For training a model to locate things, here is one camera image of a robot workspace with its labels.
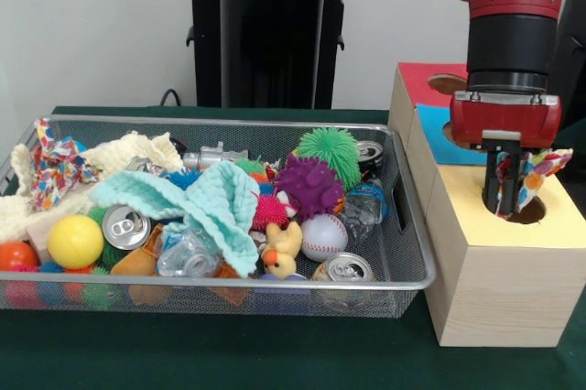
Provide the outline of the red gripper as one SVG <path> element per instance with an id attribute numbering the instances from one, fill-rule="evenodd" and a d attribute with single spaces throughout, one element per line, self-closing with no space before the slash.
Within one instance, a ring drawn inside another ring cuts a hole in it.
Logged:
<path id="1" fill-rule="evenodd" d="M 455 92 L 450 102 L 453 139 L 470 145 L 484 140 L 517 142 L 522 148 L 544 149 L 552 145 L 559 129 L 561 102 L 550 94 L 502 92 Z M 484 205 L 498 211 L 497 150 L 487 151 Z M 523 152 L 507 156 L 503 170 L 503 215 L 515 212 L 521 184 Z"/>

